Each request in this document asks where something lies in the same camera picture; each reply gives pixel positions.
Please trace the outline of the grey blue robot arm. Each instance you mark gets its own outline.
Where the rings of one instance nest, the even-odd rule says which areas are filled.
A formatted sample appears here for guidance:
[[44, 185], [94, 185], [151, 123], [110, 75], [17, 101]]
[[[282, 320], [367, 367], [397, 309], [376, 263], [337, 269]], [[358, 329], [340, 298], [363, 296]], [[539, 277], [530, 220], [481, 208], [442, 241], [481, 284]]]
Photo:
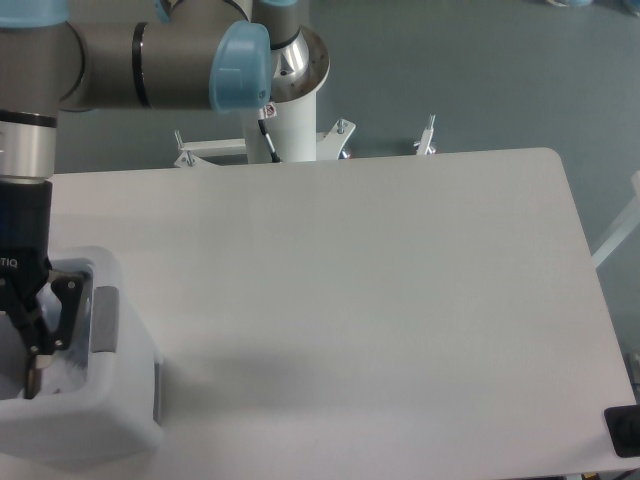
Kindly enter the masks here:
[[25, 349], [21, 390], [65, 351], [88, 294], [55, 270], [49, 225], [61, 111], [258, 110], [273, 52], [300, 32], [293, 1], [158, 1], [157, 23], [73, 23], [65, 1], [1, 5], [1, 311]]

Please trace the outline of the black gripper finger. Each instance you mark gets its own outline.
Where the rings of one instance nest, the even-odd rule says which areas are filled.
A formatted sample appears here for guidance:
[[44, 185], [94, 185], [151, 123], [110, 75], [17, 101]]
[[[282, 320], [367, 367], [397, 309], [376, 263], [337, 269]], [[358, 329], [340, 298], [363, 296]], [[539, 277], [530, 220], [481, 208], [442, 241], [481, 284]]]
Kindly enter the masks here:
[[[37, 298], [46, 286], [60, 303], [54, 329], [47, 325]], [[34, 277], [24, 274], [9, 277], [9, 320], [26, 350], [25, 399], [33, 399], [39, 393], [44, 364], [69, 350], [79, 335], [89, 286], [90, 276], [82, 271], [48, 270]]]

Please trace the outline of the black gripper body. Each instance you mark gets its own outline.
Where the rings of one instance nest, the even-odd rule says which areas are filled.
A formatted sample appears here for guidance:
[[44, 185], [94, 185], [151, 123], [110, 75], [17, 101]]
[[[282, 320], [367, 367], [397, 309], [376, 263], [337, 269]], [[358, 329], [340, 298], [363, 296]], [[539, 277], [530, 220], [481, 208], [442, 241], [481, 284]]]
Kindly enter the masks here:
[[48, 257], [53, 186], [1, 184], [1, 309], [33, 320], [37, 299], [49, 278]]

